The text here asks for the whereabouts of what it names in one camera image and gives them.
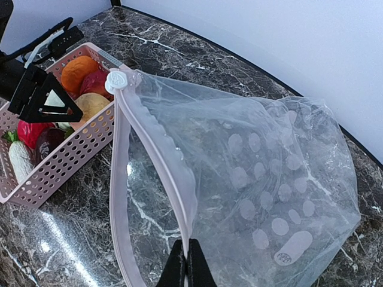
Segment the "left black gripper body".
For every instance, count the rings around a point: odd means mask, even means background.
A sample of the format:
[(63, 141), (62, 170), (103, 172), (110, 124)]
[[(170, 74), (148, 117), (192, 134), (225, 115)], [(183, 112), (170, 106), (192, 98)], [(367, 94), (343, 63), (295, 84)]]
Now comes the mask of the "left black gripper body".
[(8, 101), (8, 110), (19, 116), (23, 107), (20, 88), (26, 78), (31, 80), (35, 74), (49, 74), (38, 67), (53, 57), (57, 59), (84, 35), (76, 27), (71, 28), (72, 17), (68, 17), (28, 45), (11, 54), (1, 53), (1, 98)]

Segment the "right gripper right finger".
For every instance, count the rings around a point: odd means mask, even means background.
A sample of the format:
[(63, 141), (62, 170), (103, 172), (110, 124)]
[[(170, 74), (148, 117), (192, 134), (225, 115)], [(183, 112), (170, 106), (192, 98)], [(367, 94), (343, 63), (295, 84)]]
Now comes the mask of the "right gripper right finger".
[(197, 239), (189, 240), (187, 282), (190, 287), (217, 287)]

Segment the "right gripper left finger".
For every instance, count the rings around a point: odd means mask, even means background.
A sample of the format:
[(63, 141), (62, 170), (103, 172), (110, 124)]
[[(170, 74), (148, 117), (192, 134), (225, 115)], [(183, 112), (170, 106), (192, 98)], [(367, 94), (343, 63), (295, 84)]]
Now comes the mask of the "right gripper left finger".
[(156, 287), (184, 287), (186, 259), (182, 240), (176, 240)]

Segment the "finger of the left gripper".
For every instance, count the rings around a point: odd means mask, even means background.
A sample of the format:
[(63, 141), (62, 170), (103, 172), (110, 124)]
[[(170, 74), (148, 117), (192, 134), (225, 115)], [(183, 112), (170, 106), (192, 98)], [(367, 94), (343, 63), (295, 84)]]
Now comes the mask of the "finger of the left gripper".
[[(63, 106), (46, 103), (50, 92), (61, 100)], [(79, 122), (83, 116), (82, 110), (51, 73), (35, 74), (31, 80), (25, 78), (22, 81), (20, 95), (23, 107), (19, 118), (25, 122)]]

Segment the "red tomato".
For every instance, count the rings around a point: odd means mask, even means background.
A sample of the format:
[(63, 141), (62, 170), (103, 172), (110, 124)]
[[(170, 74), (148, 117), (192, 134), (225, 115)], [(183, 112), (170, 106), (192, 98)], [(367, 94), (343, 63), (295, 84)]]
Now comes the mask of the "red tomato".
[(30, 149), (35, 149), (40, 134), (49, 127), (55, 127), (55, 125), (53, 123), (27, 123), (20, 120), (17, 125), (17, 135), (19, 140)]

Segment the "dark red apple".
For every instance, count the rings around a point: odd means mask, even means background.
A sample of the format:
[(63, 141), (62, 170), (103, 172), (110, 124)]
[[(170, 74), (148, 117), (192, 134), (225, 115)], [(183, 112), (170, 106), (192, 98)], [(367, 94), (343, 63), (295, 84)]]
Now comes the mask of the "dark red apple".
[(55, 150), (63, 141), (65, 132), (57, 128), (46, 128), (42, 131), (34, 149), (33, 163), (37, 166), (43, 159)]

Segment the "white wrinkled radish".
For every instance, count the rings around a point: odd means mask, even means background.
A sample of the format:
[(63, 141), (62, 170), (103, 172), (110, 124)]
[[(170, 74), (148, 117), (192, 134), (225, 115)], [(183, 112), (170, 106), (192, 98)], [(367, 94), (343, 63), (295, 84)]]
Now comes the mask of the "white wrinkled radish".
[(23, 182), (33, 171), (32, 153), (28, 146), (23, 143), (16, 131), (7, 131), (2, 138), (11, 145), (8, 150), (8, 156), (18, 183)]

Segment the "orange fruit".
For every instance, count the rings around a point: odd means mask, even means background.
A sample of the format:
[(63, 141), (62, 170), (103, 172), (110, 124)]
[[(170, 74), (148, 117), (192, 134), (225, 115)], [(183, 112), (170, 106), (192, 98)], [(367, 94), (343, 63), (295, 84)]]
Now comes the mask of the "orange fruit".
[(83, 79), (98, 69), (98, 62), (91, 57), (77, 57), (70, 61), (62, 70), (61, 83), (63, 88), (70, 93), (78, 93)]

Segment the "yellow peach fruit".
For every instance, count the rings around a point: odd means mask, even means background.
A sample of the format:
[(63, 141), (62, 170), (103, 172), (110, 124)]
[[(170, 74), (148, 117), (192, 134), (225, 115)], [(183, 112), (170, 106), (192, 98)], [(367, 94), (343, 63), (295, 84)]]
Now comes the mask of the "yellow peach fruit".
[(75, 100), (76, 105), (83, 112), (83, 116), (78, 123), (70, 123), (71, 127), (76, 131), (85, 125), (92, 117), (98, 112), (103, 110), (110, 104), (110, 101), (97, 93), (86, 93), (82, 94)]

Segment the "pink perforated plastic basket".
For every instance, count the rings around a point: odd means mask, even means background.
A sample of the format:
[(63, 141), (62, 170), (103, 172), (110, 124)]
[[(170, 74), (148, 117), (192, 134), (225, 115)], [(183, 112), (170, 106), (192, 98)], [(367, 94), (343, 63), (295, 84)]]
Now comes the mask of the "pink perforated plastic basket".
[(17, 115), (1, 108), (1, 203), (40, 207), (77, 170), (113, 139), (110, 102), (75, 130), (39, 129), (29, 149), (17, 137)]

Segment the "red pomegranate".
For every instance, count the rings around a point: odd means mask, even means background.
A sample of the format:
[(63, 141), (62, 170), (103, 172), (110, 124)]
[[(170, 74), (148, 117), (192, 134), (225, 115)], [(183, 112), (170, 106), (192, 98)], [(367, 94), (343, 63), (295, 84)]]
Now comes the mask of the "red pomegranate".
[(102, 70), (98, 70), (87, 75), (83, 79), (80, 88), (80, 95), (86, 93), (97, 93), (108, 99), (110, 102), (112, 102), (114, 100), (114, 96), (111, 93), (107, 92), (107, 90), (105, 89), (107, 75), (108, 73)]

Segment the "clear zip top bag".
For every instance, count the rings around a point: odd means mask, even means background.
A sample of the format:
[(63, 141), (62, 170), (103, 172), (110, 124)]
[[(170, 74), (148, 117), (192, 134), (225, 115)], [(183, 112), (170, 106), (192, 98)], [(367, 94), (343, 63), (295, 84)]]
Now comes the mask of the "clear zip top bag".
[(156, 286), (197, 239), (217, 286), (310, 286), (360, 223), (357, 177), (326, 104), (243, 97), (112, 69), (110, 218), (128, 286)]

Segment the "pale green radish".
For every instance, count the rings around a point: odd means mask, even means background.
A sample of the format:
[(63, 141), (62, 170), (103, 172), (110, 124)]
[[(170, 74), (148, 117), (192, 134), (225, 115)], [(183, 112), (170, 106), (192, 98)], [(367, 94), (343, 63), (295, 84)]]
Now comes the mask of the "pale green radish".
[[(46, 101), (45, 105), (47, 106), (55, 106), (55, 107), (64, 107), (64, 102), (59, 98), (59, 96), (56, 94), (54, 90), (51, 90)], [(70, 124), (68, 122), (55, 122), (55, 125), (64, 130), (67, 131), (69, 128), (71, 128)]]

